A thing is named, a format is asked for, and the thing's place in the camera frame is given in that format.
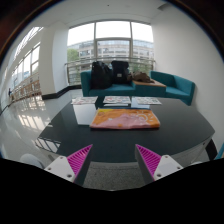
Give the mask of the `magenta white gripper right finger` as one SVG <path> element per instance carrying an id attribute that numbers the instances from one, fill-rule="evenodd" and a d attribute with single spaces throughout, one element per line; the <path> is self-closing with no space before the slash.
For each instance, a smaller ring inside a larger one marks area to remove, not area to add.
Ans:
<path id="1" fill-rule="evenodd" d="M 182 169 L 169 155 L 159 154 L 141 145 L 135 145 L 135 157 L 145 184 L 152 183 Z"/>

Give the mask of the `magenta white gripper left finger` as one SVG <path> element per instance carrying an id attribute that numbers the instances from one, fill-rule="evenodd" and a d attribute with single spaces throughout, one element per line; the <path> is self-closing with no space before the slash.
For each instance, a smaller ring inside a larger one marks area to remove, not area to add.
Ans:
<path id="1" fill-rule="evenodd" d="M 67 157 L 59 156 L 45 171 L 82 186 L 91 161 L 91 149 L 92 145 L 88 145 Z"/>

